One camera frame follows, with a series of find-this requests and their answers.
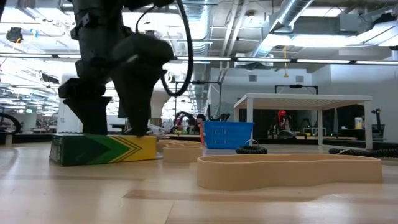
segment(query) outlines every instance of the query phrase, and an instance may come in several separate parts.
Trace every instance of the white table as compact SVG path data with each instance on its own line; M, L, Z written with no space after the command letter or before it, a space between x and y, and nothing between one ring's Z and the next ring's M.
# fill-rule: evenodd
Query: white table
M234 105L234 120L239 121L239 109L247 109L247 122L253 122L253 109L317 110L318 144L323 144L323 110L363 104L365 110L366 149L372 149L371 96L293 95L274 93L247 93Z

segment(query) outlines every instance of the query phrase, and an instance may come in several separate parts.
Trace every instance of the wooden table surface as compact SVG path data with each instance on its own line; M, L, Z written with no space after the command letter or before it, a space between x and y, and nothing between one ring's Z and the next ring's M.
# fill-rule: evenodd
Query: wooden table surface
M266 147L270 153L327 152L318 146ZM49 161L49 151L48 143L0 147L1 223L398 223L398 162L392 159L383 162L383 184L221 192L196 185L195 163L59 167Z

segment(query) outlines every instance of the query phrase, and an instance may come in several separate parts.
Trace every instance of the ceiling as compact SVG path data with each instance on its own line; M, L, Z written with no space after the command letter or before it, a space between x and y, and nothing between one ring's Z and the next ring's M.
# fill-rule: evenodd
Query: ceiling
M33 9L21 9L15 7L15 1L8 0L7 8L0 23L0 46L1 52L19 53L19 54L79 54L79 45L75 40L71 40L70 31L75 25L73 12L71 12L71 5L68 2L57 4L48 4L51 1L36 0L36 7ZM223 53L223 45L225 37L228 32L228 25L234 22L234 29L231 30L228 47L231 46L231 55L236 54L251 54L263 41L264 24L267 16L278 12L282 1L258 1L252 0L245 6L244 11L241 3L237 6L238 12L235 18L231 18L234 9L233 0L203 1L208 8L208 25L203 29L208 31L205 38L201 38L202 28L197 24L191 24L192 36L195 39L200 39L197 44L207 45L206 55L204 56L220 56ZM315 0L302 13L301 16L312 17L336 17L346 11L350 14L357 15L377 12L384 8L394 8L396 1L333 1L333 0ZM136 21L140 12L124 12L123 21L126 26L135 27ZM175 7L170 7L170 12L175 12ZM11 27L22 28L24 40L20 44L14 44L6 39L6 33ZM237 29L237 39L232 41L234 31ZM176 13L151 13L146 15L144 20L140 23L140 30L155 30L157 36L161 39L167 40L174 48L175 55L186 55L185 46L185 30L183 29L182 20L179 14ZM377 45L365 46L354 45L351 47L335 48L335 47L306 47L288 45L286 47L274 46L269 52L269 56L273 57L287 57L287 58L322 58L322 59L384 59L391 55L388 47L379 47ZM75 73L74 62L76 59L48 59L48 60L33 60L26 58L7 58L3 59L0 68L1 84L6 85L27 85L27 86L46 86L49 83L48 79L43 78L49 76L60 80L63 74ZM206 67L219 67L219 63L212 63L209 65L202 65L199 72L196 72L195 78L209 80L210 76L206 76L206 72L210 69ZM175 76L176 80L183 80L185 71L187 69L186 63L170 63L165 65L169 71L168 78ZM278 71L284 68L283 63L275 63L268 65L265 69L272 69ZM314 72L320 67L311 64L297 64L289 65L292 69L304 69L306 72ZM238 85L239 79L229 79L231 85ZM107 85L107 95L113 96L114 100L108 106L108 114L117 114L118 98L116 91L113 90L113 84ZM161 83L156 85L156 88L162 88ZM192 113L202 113L207 97L206 86L192 86L190 91L186 92L185 96L178 100L177 110L185 110ZM0 104L5 106L8 110L17 103L21 105L26 103L33 105L37 102L48 102L53 106L51 110L47 110L44 106L41 113L56 113L57 104L59 102L57 97L57 89L38 89L38 88L2 88L3 98L23 98L24 100L2 100ZM29 95L34 95L37 99L25 100ZM174 99L170 99L164 108L164 116L172 116L174 114Z

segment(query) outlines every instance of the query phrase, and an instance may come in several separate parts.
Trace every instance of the blue plastic basket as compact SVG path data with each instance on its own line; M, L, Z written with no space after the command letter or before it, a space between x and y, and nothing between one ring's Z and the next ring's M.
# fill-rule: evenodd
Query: blue plastic basket
M251 139L254 123L206 121L205 144L208 149L237 149Z

